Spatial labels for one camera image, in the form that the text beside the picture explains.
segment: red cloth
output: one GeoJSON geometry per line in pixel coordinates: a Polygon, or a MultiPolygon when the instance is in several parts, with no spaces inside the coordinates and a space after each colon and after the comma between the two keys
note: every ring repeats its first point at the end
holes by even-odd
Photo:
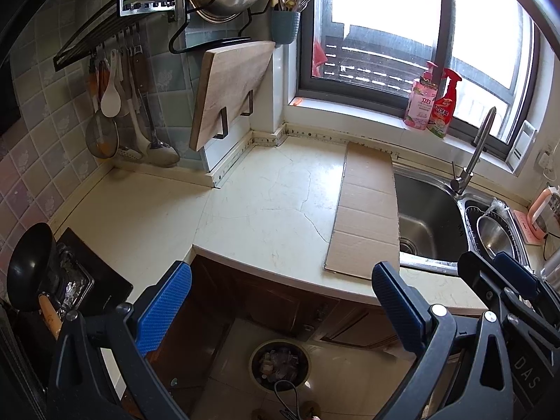
{"type": "Polygon", "coordinates": [[[311,68],[311,74],[313,77],[321,77],[319,72],[319,67],[327,62],[328,58],[325,55],[325,51],[317,39],[313,40],[313,66],[311,68]]]}

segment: tiled floor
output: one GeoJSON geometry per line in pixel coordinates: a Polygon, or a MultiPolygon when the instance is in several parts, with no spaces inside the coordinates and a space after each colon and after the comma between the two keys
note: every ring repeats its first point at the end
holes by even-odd
{"type": "MultiPolygon", "coordinates": [[[[237,319],[220,351],[211,377],[191,420],[245,420],[262,408],[271,420],[284,420],[281,404],[249,377],[249,358],[254,349],[277,333],[237,319]]],[[[366,420],[381,409],[407,373],[410,363],[382,352],[307,342],[311,356],[309,386],[298,389],[300,403],[318,402],[321,420],[366,420]]],[[[293,391],[285,395],[295,405],[293,391]]]]}

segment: red spray bottle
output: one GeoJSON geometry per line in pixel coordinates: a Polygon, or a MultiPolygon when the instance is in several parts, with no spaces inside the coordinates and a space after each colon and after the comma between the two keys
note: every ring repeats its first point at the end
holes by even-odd
{"type": "Polygon", "coordinates": [[[457,105],[457,82],[463,78],[453,71],[453,69],[444,68],[443,78],[449,77],[449,85],[443,97],[436,99],[433,103],[432,113],[429,117],[428,129],[436,136],[442,139],[447,134],[449,123],[452,121],[453,112],[457,105]]]}

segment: window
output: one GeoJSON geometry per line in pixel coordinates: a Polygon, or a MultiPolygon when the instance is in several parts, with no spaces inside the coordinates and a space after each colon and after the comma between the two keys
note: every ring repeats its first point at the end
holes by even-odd
{"type": "Polygon", "coordinates": [[[299,95],[402,116],[426,61],[463,77],[450,134],[472,141],[496,106],[488,150],[505,159],[536,76],[538,39],[516,0],[314,0],[302,13],[299,95]]]}

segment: kitchen sink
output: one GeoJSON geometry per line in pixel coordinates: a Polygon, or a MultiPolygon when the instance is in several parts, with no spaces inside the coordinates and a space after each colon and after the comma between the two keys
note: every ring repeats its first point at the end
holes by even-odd
{"type": "MultiPolygon", "coordinates": [[[[399,210],[400,265],[457,276],[457,261],[471,250],[489,261],[476,234],[476,219],[494,197],[467,187],[463,194],[449,180],[401,164],[394,165],[399,210]]],[[[514,256],[529,267],[513,216],[499,218],[514,246],[514,256]]]]}

